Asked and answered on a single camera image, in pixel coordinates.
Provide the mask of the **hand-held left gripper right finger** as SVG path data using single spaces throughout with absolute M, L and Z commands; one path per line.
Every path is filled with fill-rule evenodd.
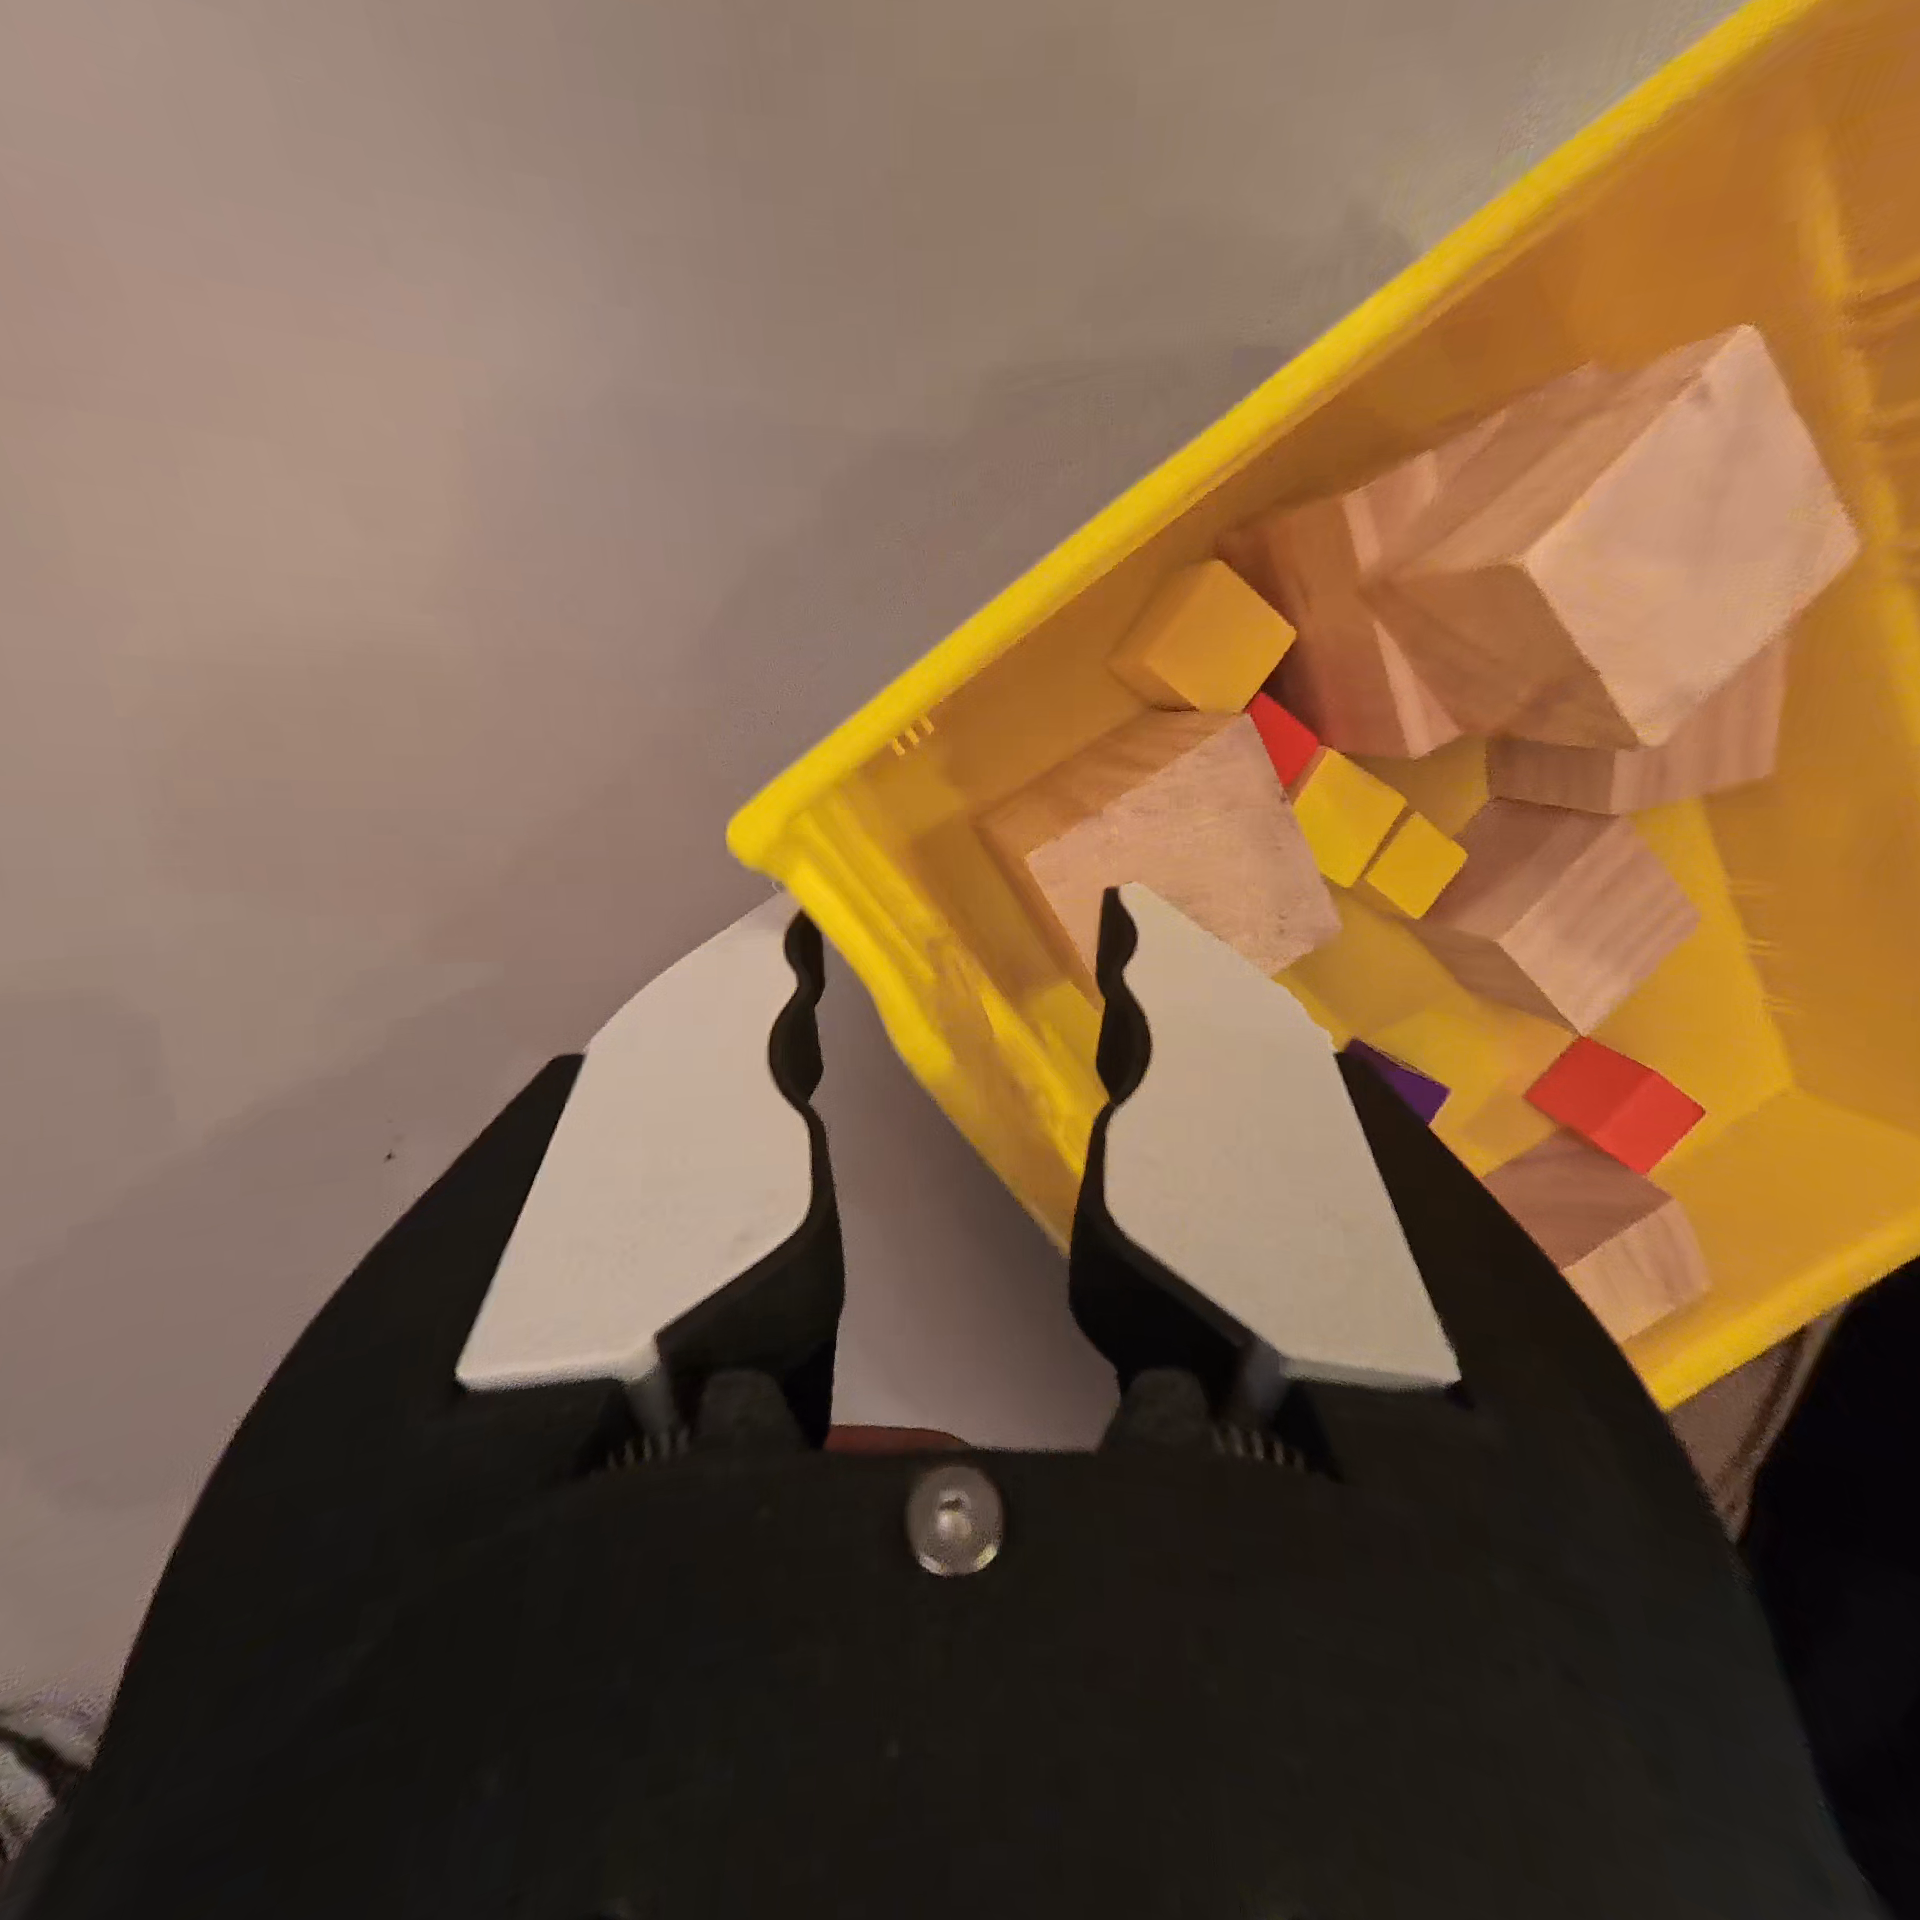
M 1188 1371 L 1225 1421 L 1296 1382 L 1431 1392 L 1457 1357 L 1328 1036 L 1142 885 L 1100 904 L 1101 1087 L 1070 1307 L 1121 1388 Z

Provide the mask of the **pile of large plain wooden blocks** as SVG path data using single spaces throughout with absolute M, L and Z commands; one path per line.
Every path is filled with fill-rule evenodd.
M 1754 328 L 1640 371 L 1580 367 L 1444 424 L 1375 475 L 1220 532 L 1106 653 L 1137 710 L 981 808 L 976 827 L 1047 950 L 1093 994 L 1100 891 L 1145 880 L 1181 904 L 1183 887 L 1166 890 L 1170 856 L 1197 845 L 1178 813 L 1200 775 L 1226 775 L 1237 800 L 1200 813 L 1238 840 L 1250 765 L 1223 739 L 1206 750 L 1206 720 L 1151 710 L 1113 660 L 1176 574 L 1216 559 L 1294 630 L 1285 662 L 1255 671 L 1263 691 L 1441 832 L 1516 800 L 1622 819 L 1645 839 L 1656 808 L 1777 772 L 1791 640 L 1855 550 Z M 1268 974 L 1238 948 L 1240 910 L 1197 890 L 1201 927 Z M 1308 970 L 1334 956 L 1276 975 L 1353 1040 L 1333 978 Z M 1525 1099 L 1469 1095 L 1438 1118 L 1618 1340 L 1706 1292 L 1660 1165 L 1637 1175 Z

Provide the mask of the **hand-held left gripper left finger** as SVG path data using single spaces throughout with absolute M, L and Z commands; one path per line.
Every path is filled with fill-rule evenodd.
M 678 1428 L 712 1371 L 830 1354 L 845 1296 L 816 1010 L 825 948 L 770 895 L 589 1038 L 456 1357 L 472 1395 L 620 1386 Z

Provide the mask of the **yellow plastic box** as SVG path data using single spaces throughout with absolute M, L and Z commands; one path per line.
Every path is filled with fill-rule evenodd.
M 902 1062 L 1064 1248 L 1096 996 L 981 808 L 1137 710 L 1106 653 L 1260 508 L 1589 360 L 1752 323 L 1863 538 L 1791 640 L 1774 780 L 1656 808 L 1700 923 L 1602 1028 L 1702 1123 L 1660 1165 L 1706 1292 L 1670 1405 L 1914 1260 L 1914 4 L 1746 4 L 1093 517 L 733 816 Z

